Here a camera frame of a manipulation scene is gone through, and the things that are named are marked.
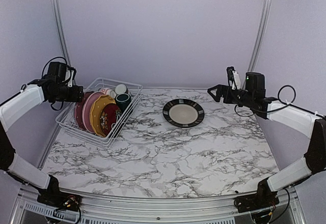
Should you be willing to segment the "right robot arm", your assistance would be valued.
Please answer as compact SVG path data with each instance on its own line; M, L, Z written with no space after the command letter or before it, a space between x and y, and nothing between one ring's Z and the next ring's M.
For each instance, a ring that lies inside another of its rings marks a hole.
M216 101L249 108L253 114L290 127L309 140L303 157L280 172L262 180L253 195L252 203L264 207L274 194L291 184L325 171L325 117L283 102L279 97L266 97L265 77L261 73L246 73L245 88L241 89L238 72L227 68L227 85L216 85L207 90Z

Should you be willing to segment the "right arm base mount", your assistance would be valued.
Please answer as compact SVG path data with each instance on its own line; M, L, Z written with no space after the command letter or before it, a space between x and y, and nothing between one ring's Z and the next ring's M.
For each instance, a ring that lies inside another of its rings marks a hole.
M276 193L270 195L259 195L255 193L237 196L234 199L234 206L237 208L239 213L244 213L271 207L277 205L279 202Z

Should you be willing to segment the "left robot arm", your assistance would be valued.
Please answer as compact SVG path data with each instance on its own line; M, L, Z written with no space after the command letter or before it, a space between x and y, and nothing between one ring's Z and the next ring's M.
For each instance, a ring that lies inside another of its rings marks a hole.
M55 57L46 63L41 78L23 85L18 93L1 103L1 170L36 188L53 206L64 202L57 178L20 157L7 132L18 119L43 102L51 105L81 102L84 88L74 85L75 75L76 69L64 57Z

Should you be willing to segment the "pink bear plate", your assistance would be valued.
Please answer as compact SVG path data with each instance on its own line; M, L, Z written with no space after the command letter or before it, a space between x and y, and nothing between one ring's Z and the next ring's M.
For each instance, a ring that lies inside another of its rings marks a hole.
M102 95L103 93L99 91L91 92L83 105L82 120L87 132L94 133L90 122L90 110L92 108L93 103Z

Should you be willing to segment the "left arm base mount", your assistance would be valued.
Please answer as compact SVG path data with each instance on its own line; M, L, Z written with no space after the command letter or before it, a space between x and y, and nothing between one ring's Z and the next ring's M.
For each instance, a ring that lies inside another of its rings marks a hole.
M82 197L77 194L61 192L59 194L39 194L37 201L55 207L57 210L70 210L77 212L80 208Z

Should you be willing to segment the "mauve polka dot plate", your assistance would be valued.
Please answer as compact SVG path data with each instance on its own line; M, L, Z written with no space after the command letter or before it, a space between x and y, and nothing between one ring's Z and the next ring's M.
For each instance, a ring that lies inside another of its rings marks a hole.
M85 92L82 101L77 102L74 107L75 122L76 122L77 126L79 127L79 129L82 129L84 131L86 131L86 128L85 128L85 125L84 125L83 119L82 119L83 108L84 108L84 104L85 104L86 100L93 93L94 93L94 91Z

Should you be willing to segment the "yellow polka dot plate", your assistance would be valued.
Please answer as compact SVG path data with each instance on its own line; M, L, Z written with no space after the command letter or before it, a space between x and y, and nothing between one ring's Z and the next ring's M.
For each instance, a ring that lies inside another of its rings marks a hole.
M103 109L108 104L115 104L115 99L109 95L100 95L98 99L95 100L95 102L92 104L91 110L90 110L90 123L92 126L92 129L96 135L100 135L102 137L106 137L106 135L103 133L101 124L100 124L100 116L103 111Z

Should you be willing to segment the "dark red floral plate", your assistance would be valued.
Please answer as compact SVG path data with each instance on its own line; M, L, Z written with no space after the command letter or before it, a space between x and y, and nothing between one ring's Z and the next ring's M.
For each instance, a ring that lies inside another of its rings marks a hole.
M121 115L122 112L114 103L110 103L104 107L100 114L100 127L103 137L108 136L117 121L120 119Z

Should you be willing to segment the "black rimmed cream plate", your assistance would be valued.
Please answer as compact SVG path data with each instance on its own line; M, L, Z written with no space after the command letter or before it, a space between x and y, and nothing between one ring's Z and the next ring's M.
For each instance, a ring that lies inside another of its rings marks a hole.
M200 104L184 98L167 102L162 109L162 115L170 124L180 128L195 127L205 118Z

